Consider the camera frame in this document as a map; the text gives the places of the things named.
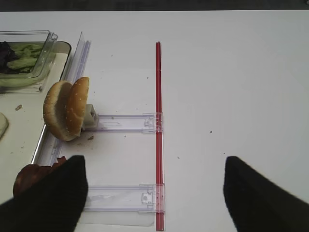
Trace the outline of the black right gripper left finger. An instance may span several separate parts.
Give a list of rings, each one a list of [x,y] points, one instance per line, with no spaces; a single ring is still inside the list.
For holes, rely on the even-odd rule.
[[[88,194],[84,156],[75,155],[0,205],[2,232],[73,232]]]

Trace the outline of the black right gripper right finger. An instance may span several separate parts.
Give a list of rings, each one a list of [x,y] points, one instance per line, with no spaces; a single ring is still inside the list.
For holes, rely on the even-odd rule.
[[[309,205],[243,160],[225,161],[223,194],[238,232],[307,232]]]

